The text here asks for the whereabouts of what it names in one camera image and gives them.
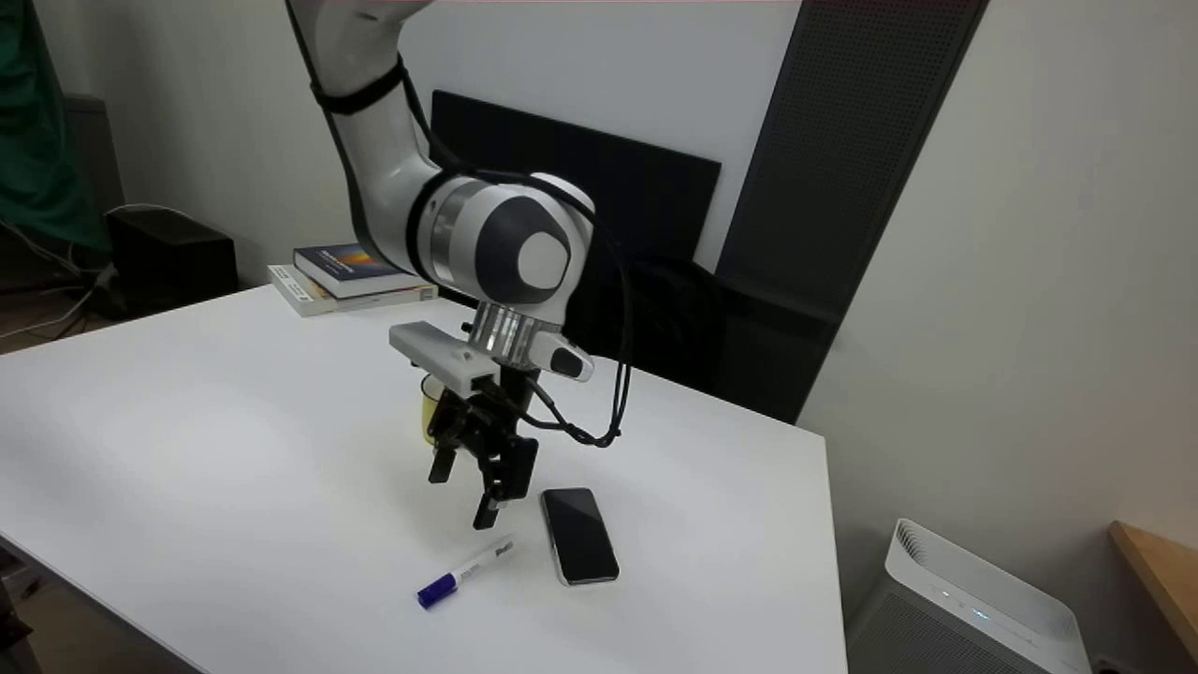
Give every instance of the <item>white table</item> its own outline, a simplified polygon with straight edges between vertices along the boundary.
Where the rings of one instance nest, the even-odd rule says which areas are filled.
[[[592,487],[622,579],[564,587],[536,497],[515,551],[424,614],[490,545],[480,477],[428,485],[418,371],[385,326],[454,302],[295,317],[272,287],[0,360],[0,537],[198,672],[839,674],[814,436],[637,375],[626,437],[541,437],[541,487]],[[611,362],[549,381],[602,427]]]

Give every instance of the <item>black monitor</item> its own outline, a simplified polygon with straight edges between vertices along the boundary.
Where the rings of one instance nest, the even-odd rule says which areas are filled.
[[[718,163],[439,89],[433,135],[485,168],[559,174],[597,205],[626,254],[691,260]]]

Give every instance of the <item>black smartphone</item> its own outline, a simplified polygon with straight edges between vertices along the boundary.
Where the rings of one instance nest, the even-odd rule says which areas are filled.
[[[541,491],[539,510],[564,584],[602,584],[622,578],[592,491]]]

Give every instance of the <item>trash bin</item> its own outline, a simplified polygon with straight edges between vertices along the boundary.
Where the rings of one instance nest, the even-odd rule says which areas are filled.
[[[898,520],[883,584],[849,629],[853,674],[1089,674],[1076,617],[1053,596]]]

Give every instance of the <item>black panel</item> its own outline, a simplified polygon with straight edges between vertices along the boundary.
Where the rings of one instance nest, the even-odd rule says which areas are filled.
[[[740,297],[722,371],[746,404],[769,391],[755,410],[802,413],[984,4],[802,4],[718,267]]]
[[[585,188],[627,254],[691,260],[718,166],[631,138],[439,89],[433,135],[490,168],[559,174]]]

